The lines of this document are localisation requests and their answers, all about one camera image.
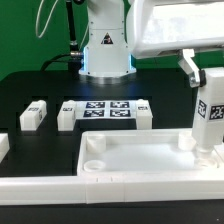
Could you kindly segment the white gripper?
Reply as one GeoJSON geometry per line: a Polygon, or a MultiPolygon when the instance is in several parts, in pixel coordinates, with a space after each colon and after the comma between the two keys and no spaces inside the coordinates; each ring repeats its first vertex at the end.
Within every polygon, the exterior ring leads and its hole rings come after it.
{"type": "Polygon", "coordinates": [[[224,0],[129,0],[127,42],[137,59],[224,45],[224,0]]]}

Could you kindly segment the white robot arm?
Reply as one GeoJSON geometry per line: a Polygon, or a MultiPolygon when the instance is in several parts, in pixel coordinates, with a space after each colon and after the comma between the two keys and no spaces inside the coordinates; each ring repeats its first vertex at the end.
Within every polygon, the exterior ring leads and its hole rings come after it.
{"type": "Polygon", "coordinates": [[[121,76],[131,59],[224,46],[224,0],[87,0],[89,42],[81,72],[121,76]]]}

